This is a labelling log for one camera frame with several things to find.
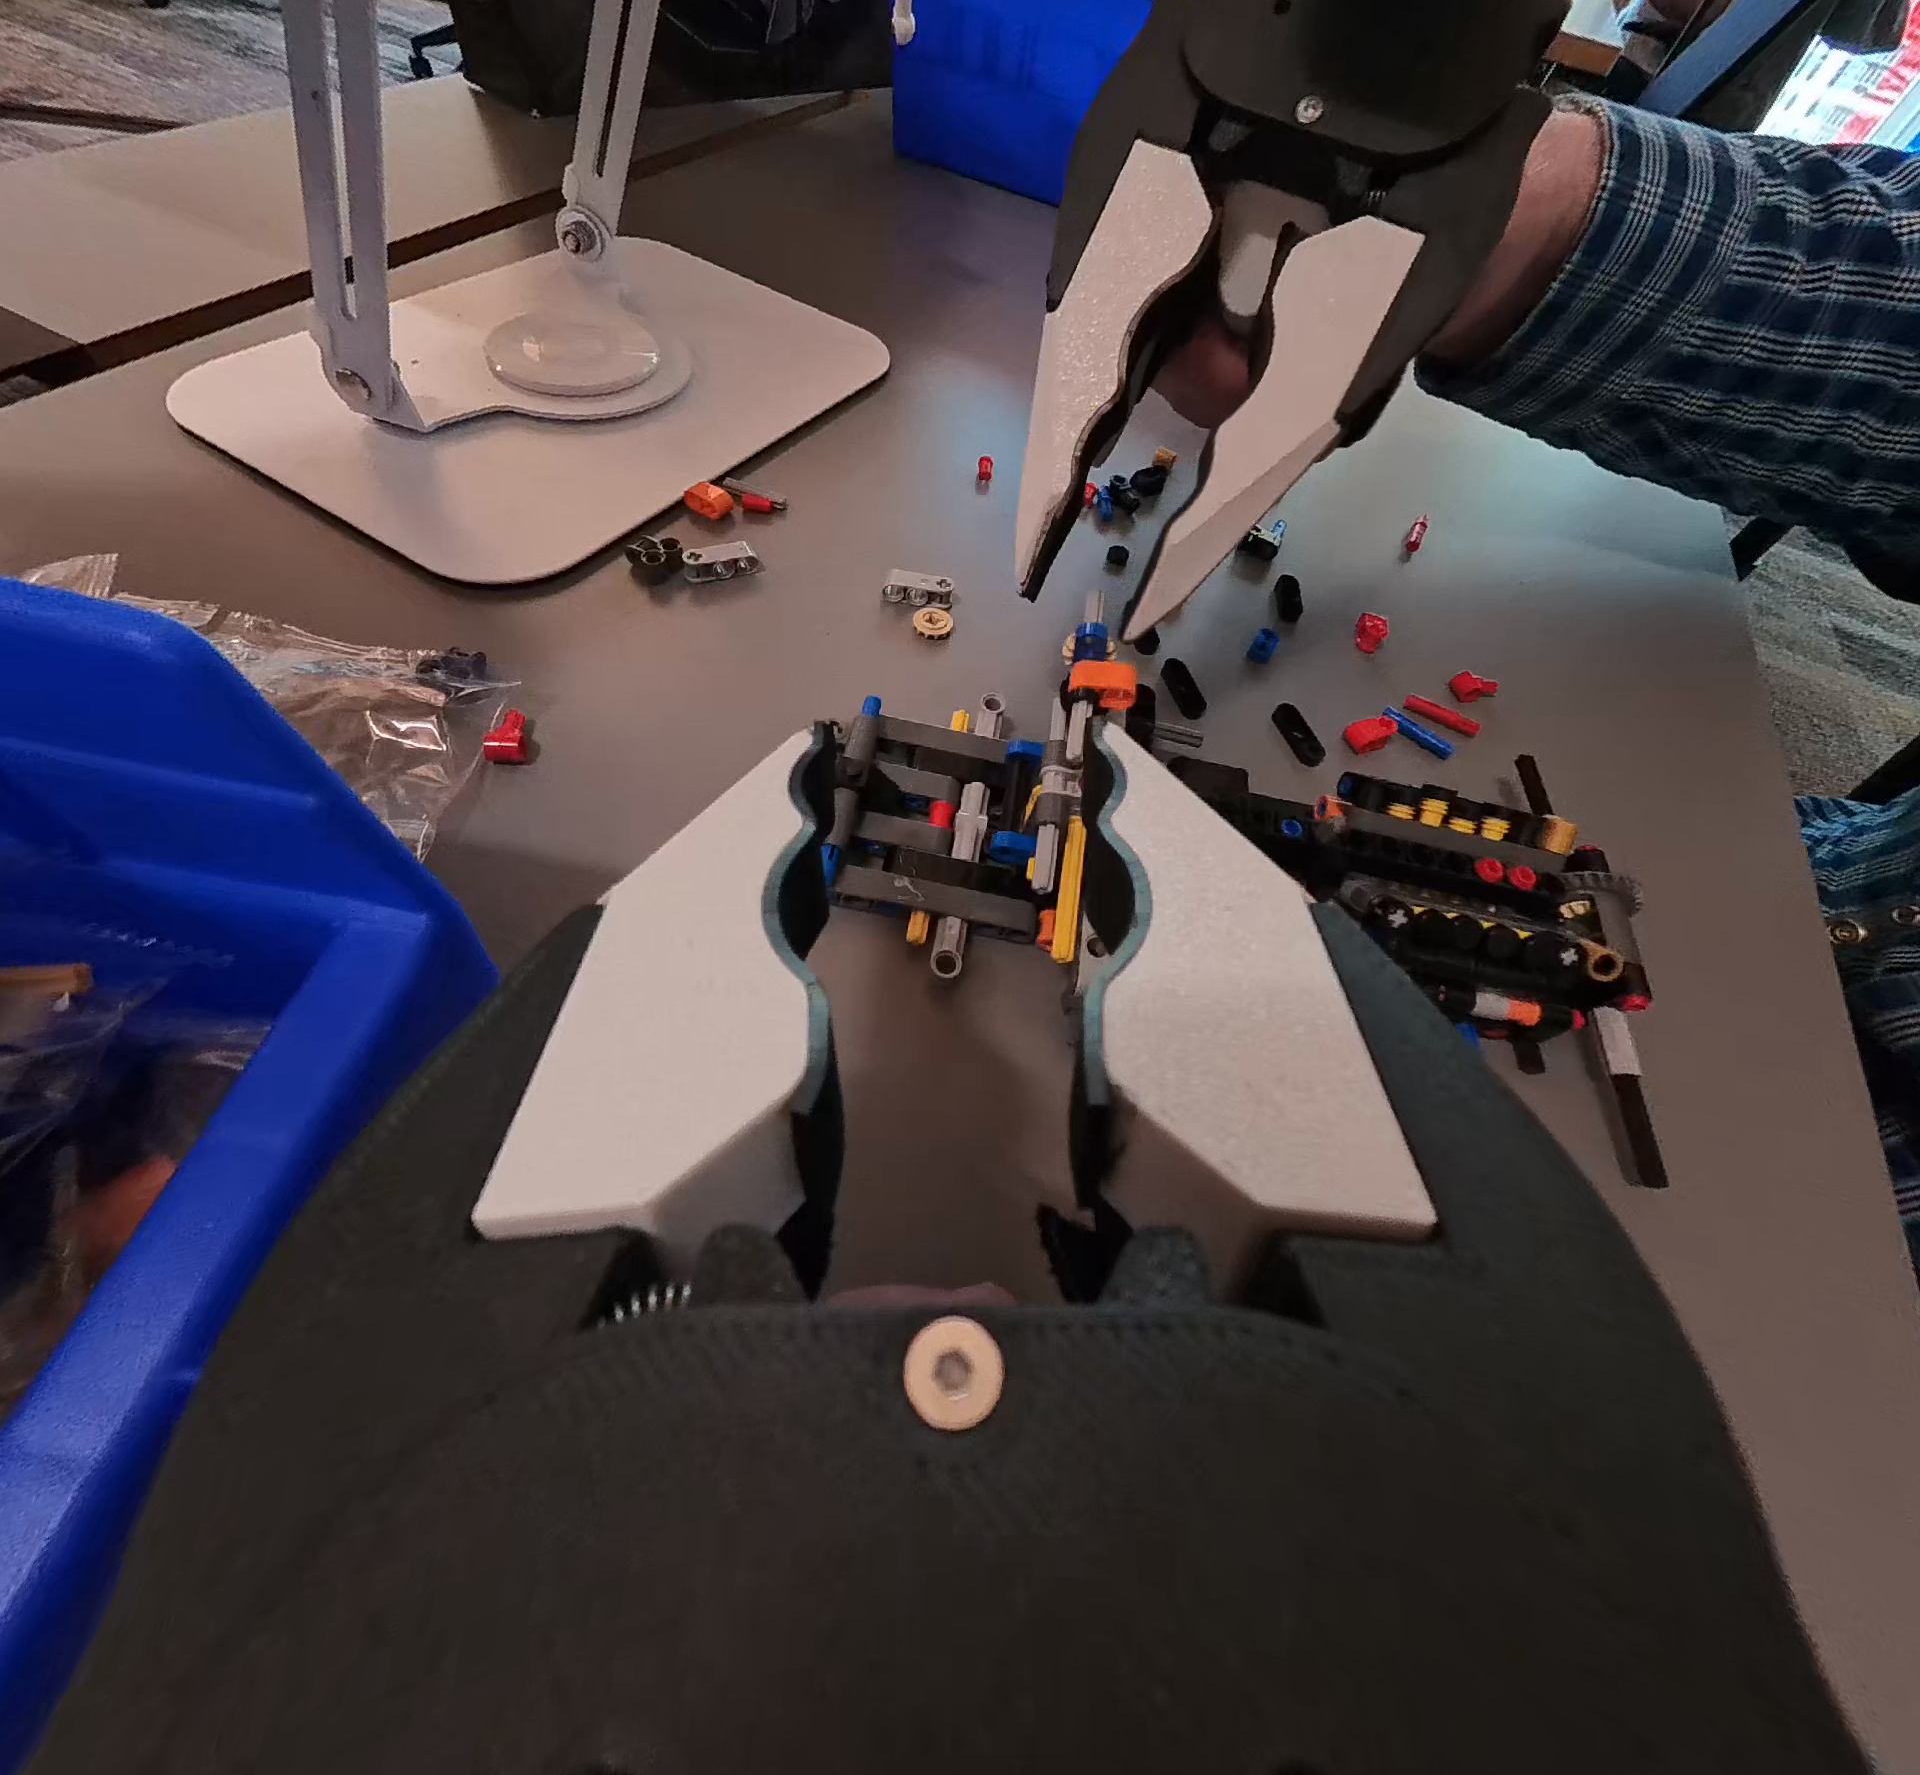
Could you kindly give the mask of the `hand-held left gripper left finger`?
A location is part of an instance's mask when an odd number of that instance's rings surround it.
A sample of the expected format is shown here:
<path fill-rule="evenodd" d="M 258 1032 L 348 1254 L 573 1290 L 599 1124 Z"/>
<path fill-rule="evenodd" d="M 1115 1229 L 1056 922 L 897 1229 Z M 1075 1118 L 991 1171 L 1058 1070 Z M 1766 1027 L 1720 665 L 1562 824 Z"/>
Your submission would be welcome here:
<path fill-rule="evenodd" d="M 808 968 L 834 761 L 825 725 L 790 736 L 599 901 L 470 1211 L 478 1235 L 631 1232 L 691 1281 L 710 1235 L 748 1225 L 817 1288 L 844 1168 Z"/>

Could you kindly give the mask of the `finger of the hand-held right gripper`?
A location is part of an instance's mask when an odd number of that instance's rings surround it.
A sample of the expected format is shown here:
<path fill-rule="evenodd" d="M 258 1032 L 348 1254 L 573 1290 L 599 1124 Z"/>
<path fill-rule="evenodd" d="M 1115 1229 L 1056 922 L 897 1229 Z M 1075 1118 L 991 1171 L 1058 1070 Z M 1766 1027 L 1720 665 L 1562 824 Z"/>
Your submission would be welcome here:
<path fill-rule="evenodd" d="M 1420 248 L 1413 229 L 1356 219 L 1283 258 L 1266 367 L 1212 433 L 1195 495 L 1155 543 L 1120 628 L 1124 640 L 1176 612 L 1338 445 L 1339 406 Z"/>
<path fill-rule="evenodd" d="M 1129 373 L 1146 314 L 1199 268 L 1211 237 L 1212 203 L 1187 156 L 1136 142 L 1043 321 L 1015 534 L 1023 600 L 1041 598 L 1088 468 L 1136 400 Z"/>

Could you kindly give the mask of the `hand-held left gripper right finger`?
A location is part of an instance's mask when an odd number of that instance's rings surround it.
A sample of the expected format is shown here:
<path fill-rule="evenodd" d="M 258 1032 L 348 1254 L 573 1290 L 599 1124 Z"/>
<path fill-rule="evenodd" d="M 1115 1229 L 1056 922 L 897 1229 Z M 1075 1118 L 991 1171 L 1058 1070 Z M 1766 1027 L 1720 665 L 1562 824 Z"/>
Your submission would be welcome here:
<path fill-rule="evenodd" d="M 1281 1233 L 1418 1243 L 1438 1214 L 1304 887 L 1122 728 L 1090 731 L 1071 1192 L 1212 1274 Z"/>

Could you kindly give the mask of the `lego vehicle chassis model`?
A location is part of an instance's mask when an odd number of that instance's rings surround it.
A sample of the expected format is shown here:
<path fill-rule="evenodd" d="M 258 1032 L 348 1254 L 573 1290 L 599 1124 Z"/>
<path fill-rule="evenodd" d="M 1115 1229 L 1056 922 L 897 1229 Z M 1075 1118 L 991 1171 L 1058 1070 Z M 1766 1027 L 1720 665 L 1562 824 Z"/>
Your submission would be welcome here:
<path fill-rule="evenodd" d="M 1015 738 L 988 694 L 940 728 L 885 714 L 869 695 L 833 728 L 821 844 L 828 898 L 903 920 L 940 980 L 973 940 L 1090 957 L 1091 824 L 1083 768 L 1091 731 L 1122 728 L 1258 854 L 1333 903 L 1400 968 L 1466 1043 L 1505 1043 L 1527 1073 L 1550 1043 L 1586 1037 L 1618 1103 L 1624 1172 L 1663 1188 L 1633 1022 L 1651 1006 L 1633 917 L 1640 892 L 1555 815 L 1538 768 L 1515 763 L 1523 805 L 1443 784 L 1345 771 L 1331 791 L 1286 800 L 1199 755 L 1160 721 L 1160 695 L 1122 645 L 1109 598 L 1090 592 L 1063 643 L 1047 736 Z"/>

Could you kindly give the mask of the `person's right forearm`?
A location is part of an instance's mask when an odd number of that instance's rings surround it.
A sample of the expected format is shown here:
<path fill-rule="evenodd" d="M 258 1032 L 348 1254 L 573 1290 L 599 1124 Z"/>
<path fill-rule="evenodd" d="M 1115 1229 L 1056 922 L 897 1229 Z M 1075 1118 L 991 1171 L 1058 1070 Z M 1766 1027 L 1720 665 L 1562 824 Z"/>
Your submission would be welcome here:
<path fill-rule="evenodd" d="M 1829 540 L 1915 601 L 1918 156 L 1596 98 L 1596 201 L 1525 324 L 1427 394 Z"/>

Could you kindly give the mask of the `pile of bagged lego parts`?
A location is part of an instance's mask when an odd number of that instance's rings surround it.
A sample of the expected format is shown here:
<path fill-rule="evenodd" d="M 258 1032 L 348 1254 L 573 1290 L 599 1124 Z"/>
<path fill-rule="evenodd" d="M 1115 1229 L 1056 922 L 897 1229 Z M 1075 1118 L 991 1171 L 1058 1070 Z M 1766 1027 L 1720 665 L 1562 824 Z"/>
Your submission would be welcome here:
<path fill-rule="evenodd" d="M 213 1113 L 263 1014 L 173 1006 L 159 976 L 2 973 L 2 1409 L 69 1334 Z"/>

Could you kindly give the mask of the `person's right hand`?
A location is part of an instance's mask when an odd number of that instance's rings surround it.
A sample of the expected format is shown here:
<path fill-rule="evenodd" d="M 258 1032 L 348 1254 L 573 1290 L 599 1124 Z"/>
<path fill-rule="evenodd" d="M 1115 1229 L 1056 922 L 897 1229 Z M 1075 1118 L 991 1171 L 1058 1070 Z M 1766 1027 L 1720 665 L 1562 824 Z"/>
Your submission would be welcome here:
<path fill-rule="evenodd" d="M 1482 364 L 1532 316 L 1593 213 L 1603 161 L 1603 127 L 1591 108 L 1555 107 L 1523 161 L 1517 199 L 1500 241 L 1480 267 L 1449 324 L 1420 355 L 1427 373 L 1453 375 Z M 1252 386 L 1252 339 L 1222 318 L 1197 324 L 1150 383 L 1187 423 L 1212 432 Z"/>

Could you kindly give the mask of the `plain blue plastic bin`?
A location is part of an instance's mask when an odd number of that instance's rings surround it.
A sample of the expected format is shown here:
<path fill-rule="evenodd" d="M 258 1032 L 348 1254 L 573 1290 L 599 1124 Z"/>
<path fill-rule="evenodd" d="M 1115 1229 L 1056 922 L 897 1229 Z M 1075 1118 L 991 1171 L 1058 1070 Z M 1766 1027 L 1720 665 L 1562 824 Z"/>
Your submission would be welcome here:
<path fill-rule="evenodd" d="M 1152 0 L 912 0 L 894 57 L 900 157 L 1058 205 L 1093 93 Z"/>

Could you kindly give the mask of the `clear plastic parts bag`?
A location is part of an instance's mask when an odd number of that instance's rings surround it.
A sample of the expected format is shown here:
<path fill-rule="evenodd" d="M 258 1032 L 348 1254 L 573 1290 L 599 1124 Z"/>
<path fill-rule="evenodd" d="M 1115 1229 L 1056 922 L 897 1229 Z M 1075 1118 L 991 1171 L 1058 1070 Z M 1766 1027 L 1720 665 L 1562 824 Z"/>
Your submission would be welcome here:
<path fill-rule="evenodd" d="M 518 705 L 518 680 L 488 657 L 485 685 L 423 684 L 418 660 L 447 646 L 357 645 L 221 604 L 139 595 L 119 586 L 117 567 L 114 552 L 85 554 L 9 568 L 6 580 L 117 601 L 202 636 L 418 859 L 481 768 L 485 734 Z"/>

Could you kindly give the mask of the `blue bin with white tag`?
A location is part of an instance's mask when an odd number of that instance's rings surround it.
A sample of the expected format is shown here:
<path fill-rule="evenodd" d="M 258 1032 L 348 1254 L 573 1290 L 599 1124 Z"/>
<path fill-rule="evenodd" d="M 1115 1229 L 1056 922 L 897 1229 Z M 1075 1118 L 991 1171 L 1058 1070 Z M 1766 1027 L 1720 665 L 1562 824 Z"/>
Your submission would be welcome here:
<path fill-rule="evenodd" d="M 241 1290 L 492 988 L 460 906 L 202 636 L 3 581 L 3 966 L 159 976 L 268 1041 L 3 1411 L 3 1607 L 113 1569 Z"/>

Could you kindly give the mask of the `white folding stand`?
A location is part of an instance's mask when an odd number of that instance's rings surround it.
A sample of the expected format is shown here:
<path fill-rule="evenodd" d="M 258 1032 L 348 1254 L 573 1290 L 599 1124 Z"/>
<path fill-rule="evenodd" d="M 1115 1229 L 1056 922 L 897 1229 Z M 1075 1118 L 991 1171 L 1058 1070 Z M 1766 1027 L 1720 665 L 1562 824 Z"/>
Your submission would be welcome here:
<path fill-rule="evenodd" d="M 181 373 L 191 437 L 451 584 L 510 587 L 876 384 L 863 328 L 618 234 L 661 0 L 593 0 L 547 249 L 391 294 L 374 0 L 281 0 L 310 331 Z"/>

